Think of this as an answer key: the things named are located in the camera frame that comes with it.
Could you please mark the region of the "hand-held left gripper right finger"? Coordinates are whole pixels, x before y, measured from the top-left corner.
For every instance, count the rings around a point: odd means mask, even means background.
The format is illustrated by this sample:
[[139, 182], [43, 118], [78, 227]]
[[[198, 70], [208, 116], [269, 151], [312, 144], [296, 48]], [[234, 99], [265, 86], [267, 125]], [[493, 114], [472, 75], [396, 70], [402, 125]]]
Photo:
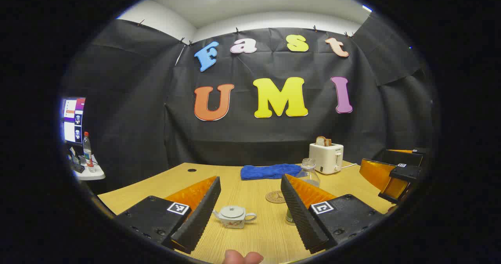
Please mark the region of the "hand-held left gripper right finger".
[[385, 217], [352, 194], [336, 197], [288, 174], [281, 177], [281, 192], [311, 254], [361, 237]]

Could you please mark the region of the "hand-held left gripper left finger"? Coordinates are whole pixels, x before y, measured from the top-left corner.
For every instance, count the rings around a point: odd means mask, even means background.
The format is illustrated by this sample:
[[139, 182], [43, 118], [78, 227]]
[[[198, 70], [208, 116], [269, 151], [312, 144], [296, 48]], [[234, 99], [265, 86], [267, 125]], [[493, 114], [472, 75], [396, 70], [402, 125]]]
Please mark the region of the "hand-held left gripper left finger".
[[115, 217], [138, 237], [171, 250], [195, 250], [221, 193], [220, 177], [212, 176], [166, 198], [147, 196]]

